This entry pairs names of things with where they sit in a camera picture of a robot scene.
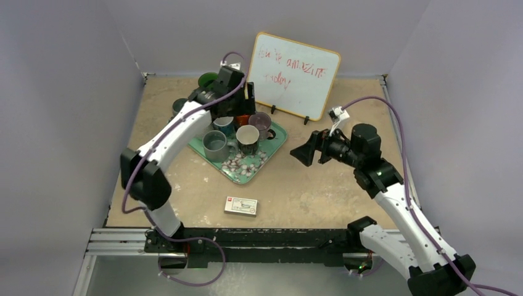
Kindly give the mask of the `orange mug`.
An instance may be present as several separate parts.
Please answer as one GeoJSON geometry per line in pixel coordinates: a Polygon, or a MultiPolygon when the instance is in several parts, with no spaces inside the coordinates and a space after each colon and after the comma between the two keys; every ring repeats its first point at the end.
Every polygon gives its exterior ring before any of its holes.
{"type": "Polygon", "coordinates": [[[239,128],[249,124],[250,115],[239,115],[235,117],[236,126],[239,128]]]}

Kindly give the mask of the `lilac mug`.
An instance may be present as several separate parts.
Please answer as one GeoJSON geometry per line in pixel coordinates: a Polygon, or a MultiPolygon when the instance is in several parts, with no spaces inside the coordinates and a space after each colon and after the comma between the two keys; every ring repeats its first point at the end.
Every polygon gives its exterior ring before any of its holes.
{"type": "Polygon", "coordinates": [[[264,112],[257,112],[249,117],[248,123],[259,131],[260,141],[272,140],[276,137],[276,132],[271,129],[271,117],[264,112]]]}

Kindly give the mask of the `black mug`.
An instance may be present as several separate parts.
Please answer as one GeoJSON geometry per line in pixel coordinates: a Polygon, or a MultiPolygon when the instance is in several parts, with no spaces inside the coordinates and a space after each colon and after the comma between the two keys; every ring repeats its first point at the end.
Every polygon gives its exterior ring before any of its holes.
{"type": "Polygon", "coordinates": [[[253,125],[244,125],[236,131],[236,141],[243,155],[255,155],[259,147],[259,130],[253,125]]]}

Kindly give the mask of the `floral mug green inside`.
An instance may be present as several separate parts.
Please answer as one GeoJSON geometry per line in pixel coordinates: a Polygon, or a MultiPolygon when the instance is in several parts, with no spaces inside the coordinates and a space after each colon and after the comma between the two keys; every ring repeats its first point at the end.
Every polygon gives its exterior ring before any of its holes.
{"type": "Polygon", "coordinates": [[[202,89],[214,89],[214,81],[218,78],[216,72],[207,72],[202,74],[198,79],[198,86],[202,89]]]}

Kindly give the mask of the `grey ribbed mug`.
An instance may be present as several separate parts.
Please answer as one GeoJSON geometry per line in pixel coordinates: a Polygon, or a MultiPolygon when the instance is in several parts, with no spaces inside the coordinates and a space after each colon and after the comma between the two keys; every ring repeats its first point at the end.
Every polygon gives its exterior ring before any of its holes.
{"type": "Polygon", "coordinates": [[[238,145],[229,141],[227,136],[218,130],[207,132],[202,138],[205,158],[211,162],[222,163],[229,158],[233,151],[238,152],[238,145]]]}

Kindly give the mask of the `blue grey mug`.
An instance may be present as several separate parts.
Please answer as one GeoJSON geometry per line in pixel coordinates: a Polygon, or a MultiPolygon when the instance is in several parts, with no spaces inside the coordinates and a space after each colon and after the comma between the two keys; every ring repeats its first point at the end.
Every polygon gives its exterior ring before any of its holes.
{"type": "Polygon", "coordinates": [[[177,114],[183,109],[184,104],[187,102],[187,98],[179,98],[172,103],[171,112],[172,118],[176,117],[177,114]]]}

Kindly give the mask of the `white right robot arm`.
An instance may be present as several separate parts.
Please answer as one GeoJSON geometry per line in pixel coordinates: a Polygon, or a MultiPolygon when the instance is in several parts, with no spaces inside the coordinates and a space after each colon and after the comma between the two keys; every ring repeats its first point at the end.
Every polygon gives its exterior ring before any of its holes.
{"type": "Polygon", "coordinates": [[[405,192],[404,179],[382,157],[381,137],[370,124],[360,123],[347,138],[341,130],[314,131],[309,140],[290,151],[305,166],[337,160],[353,168],[356,183],[393,220],[404,238],[387,234],[365,217],[348,225],[347,245],[355,251],[373,251],[407,281],[412,295],[456,295],[467,289],[476,264],[470,255],[459,255],[429,223],[405,192]]]}

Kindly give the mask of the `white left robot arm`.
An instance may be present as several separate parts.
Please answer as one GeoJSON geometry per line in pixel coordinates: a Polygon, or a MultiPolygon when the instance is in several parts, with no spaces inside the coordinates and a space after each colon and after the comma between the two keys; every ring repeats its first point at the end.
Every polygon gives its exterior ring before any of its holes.
{"type": "Polygon", "coordinates": [[[177,252],[184,244],[183,224],[168,200],[172,187],[166,171],[175,157],[212,121],[221,117],[252,115],[255,112],[253,83],[244,72],[224,65],[216,79],[198,87],[187,97],[182,109],[151,140],[140,148],[126,148],[120,156],[123,198],[140,203],[153,227],[162,233],[160,245],[177,252]]]}

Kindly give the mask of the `yellow framed whiteboard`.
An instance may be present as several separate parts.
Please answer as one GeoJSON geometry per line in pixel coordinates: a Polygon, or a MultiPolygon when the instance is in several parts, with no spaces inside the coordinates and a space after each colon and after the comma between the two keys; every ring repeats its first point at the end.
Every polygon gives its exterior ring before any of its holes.
{"type": "Polygon", "coordinates": [[[248,81],[259,104],[318,121],[341,60],[337,52],[261,32],[255,38],[248,81]]]}

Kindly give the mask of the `green floral tray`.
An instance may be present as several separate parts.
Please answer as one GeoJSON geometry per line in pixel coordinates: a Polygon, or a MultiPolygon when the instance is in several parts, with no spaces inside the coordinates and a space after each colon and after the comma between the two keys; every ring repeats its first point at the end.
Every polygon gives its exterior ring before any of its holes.
{"type": "Polygon", "coordinates": [[[221,163],[211,162],[205,157],[204,146],[200,139],[193,138],[187,146],[232,182],[246,184],[287,140],[287,131],[279,123],[272,122],[271,129],[275,132],[275,138],[262,140],[255,155],[234,154],[231,149],[228,159],[221,163]]]}

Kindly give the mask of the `small white cardboard box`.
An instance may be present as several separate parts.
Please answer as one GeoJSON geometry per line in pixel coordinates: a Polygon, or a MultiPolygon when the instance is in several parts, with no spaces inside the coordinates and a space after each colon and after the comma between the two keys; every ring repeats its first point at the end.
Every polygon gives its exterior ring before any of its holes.
{"type": "Polygon", "coordinates": [[[238,215],[256,216],[257,208],[258,200],[228,196],[224,205],[224,212],[238,215]]]}

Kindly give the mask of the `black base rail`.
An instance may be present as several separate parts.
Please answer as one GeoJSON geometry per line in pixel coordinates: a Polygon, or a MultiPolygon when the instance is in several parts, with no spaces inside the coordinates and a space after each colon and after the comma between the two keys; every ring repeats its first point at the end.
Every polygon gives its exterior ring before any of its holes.
{"type": "Polygon", "coordinates": [[[316,263],[369,266],[378,256],[356,244],[347,229],[186,228],[189,242],[171,242],[147,228],[95,229],[89,255],[179,258],[188,268],[209,263],[316,263]]]}

